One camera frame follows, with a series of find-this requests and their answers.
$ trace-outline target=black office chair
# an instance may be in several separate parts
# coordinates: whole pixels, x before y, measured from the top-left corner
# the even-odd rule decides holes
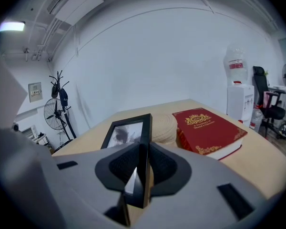
[[[254,71],[254,80],[257,86],[257,90],[259,93],[259,99],[257,101],[257,105],[263,105],[264,102],[264,92],[268,92],[268,86],[267,86],[267,79],[265,76],[265,71],[262,67],[253,66]],[[280,133],[278,132],[278,129],[274,126],[274,120],[281,120],[285,116],[285,109],[278,107],[278,103],[280,101],[281,94],[285,94],[284,91],[281,90],[275,90],[274,93],[267,93],[269,95],[269,99],[267,102],[266,108],[260,108],[260,110],[263,112],[264,117],[266,118],[266,121],[263,121],[261,126],[264,126],[266,128],[265,137],[267,137],[267,131],[268,128],[273,130],[277,137],[279,137]],[[275,105],[271,105],[272,97],[276,96],[277,101]]]

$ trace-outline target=fan blade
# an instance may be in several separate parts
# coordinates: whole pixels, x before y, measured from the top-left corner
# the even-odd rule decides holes
[[[47,120],[48,120],[48,119],[51,119],[52,117],[54,117],[54,115],[53,115],[53,114],[52,114],[52,115],[50,115],[50,116],[47,118]]]

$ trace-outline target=ceiling light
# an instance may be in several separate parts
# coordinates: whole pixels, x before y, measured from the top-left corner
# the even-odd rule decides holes
[[[3,22],[0,31],[23,31],[24,22]]]

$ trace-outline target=chair seat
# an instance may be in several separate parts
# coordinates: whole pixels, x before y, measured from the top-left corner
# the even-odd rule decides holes
[[[285,113],[286,113],[285,109],[278,106],[271,106],[271,108],[268,109],[265,118],[274,118],[275,120],[281,120],[284,118]]]

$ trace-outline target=red book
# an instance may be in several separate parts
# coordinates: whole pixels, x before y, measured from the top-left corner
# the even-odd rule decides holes
[[[183,148],[221,159],[240,148],[246,131],[203,108],[174,113]]]

